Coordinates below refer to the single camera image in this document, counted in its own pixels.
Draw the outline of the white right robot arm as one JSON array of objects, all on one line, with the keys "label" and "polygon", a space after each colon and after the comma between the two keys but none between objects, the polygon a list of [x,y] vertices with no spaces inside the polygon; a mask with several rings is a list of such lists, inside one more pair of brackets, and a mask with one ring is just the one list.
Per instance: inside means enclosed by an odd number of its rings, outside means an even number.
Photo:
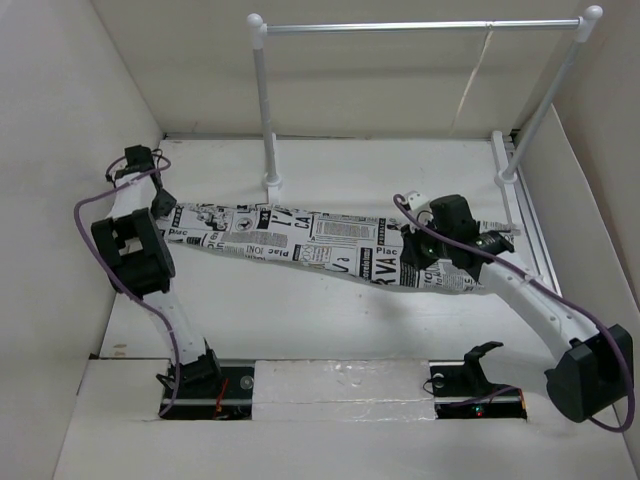
[{"label": "white right robot arm", "polygon": [[519,259],[505,232],[482,230],[467,200],[447,195],[423,202],[418,193],[396,194],[406,218],[402,259],[418,270],[450,262],[497,295],[544,342],[556,361],[545,371],[546,392],[567,419],[590,421],[615,433],[636,416],[634,341],[621,325],[551,290]]}]

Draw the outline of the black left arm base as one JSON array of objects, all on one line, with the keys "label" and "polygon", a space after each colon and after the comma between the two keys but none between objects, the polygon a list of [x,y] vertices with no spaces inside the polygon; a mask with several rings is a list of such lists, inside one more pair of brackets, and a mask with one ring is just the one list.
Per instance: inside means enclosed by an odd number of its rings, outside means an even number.
[{"label": "black left arm base", "polygon": [[223,360],[218,385],[182,382],[173,398],[173,373],[157,375],[163,387],[159,417],[163,420],[244,421],[252,418],[255,361]]}]

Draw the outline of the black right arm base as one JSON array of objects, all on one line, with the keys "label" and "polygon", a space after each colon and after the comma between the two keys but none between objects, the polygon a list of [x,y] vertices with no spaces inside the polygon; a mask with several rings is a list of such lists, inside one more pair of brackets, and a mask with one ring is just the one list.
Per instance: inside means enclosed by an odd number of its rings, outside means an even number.
[{"label": "black right arm base", "polygon": [[437,420],[520,419],[528,413],[520,388],[491,382],[481,360],[503,347],[498,341],[474,346],[461,360],[430,360],[422,389],[434,401]]}]

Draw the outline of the newspaper print trousers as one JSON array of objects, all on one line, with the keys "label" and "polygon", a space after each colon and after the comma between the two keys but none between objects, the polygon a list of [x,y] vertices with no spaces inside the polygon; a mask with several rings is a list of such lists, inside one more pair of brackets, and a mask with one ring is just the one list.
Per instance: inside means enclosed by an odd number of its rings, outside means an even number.
[{"label": "newspaper print trousers", "polygon": [[401,259],[396,218],[306,211],[268,204],[179,203],[157,221],[164,239],[250,260],[293,263],[382,287],[479,293],[485,288],[438,259],[424,270]]}]

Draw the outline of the beige clothes hanger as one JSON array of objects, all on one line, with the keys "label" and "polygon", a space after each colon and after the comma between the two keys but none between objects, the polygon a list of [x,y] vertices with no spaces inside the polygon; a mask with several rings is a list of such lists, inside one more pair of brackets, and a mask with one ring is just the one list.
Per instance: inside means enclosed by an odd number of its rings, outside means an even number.
[{"label": "beige clothes hanger", "polygon": [[466,103],[466,101],[467,101],[467,99],[469,97],[469,93],[471,91],[471,88],[472,88],[472,86],[473,86],[473,84],[475,82],[475,79],[476,79],[476,77],[477,77],[477,75],[478,75],[478,73],[479,73],[479,71],[481,69],[481,66],[482,66],[483,62],[484,62],[487,50],[489,49],[489,46],[490,46],[490,44],[492,42],[493,35],[494,35],[494,28],[493,27],[487,27],[486,28],[486,33],[485,33],[485,35],[483,37],[481,50],[480,50],[480,52],[478,54],[478,57],[477,57],[477,61],[476,61],[474,67],[472,68],[472,70],[471,70],[471,72],[469,74],[467,83],[466,83],[465,88],[464,88],[464,90],[463,90],[463,92],[461,94],[461,97],[460,97],[460,100],[459,100],[455,115],[454,115],[454,117],[453,117],[453,119],[452,119],[452,121],[450,123],[449,130],[448,130],[448,135],[449,136],[452,136],[456,132],[457,125],[458,125],[458,122],[459,122],[459,120],[461,118],[461,115],[463,113],[465,103]]}]

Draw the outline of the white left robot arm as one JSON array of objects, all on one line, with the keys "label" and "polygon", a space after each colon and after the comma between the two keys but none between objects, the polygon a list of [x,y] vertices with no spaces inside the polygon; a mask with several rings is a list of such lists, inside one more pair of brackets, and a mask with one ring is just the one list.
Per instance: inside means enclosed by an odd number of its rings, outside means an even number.
[{"label": "white left robot arm", "polygon": [[90,227],[98,258],[115,275],[114,289],[130,294],[151,314],[174,360],[158,379],[170,389],[216,394],[223,373],[207,341],[189,325],[172,280],[175,265],[157,221],[172,213],[177,200],[162,182],[162,155],[142,145],[124,149],[120,168],[105,173],[116,194],[106,218]]}]

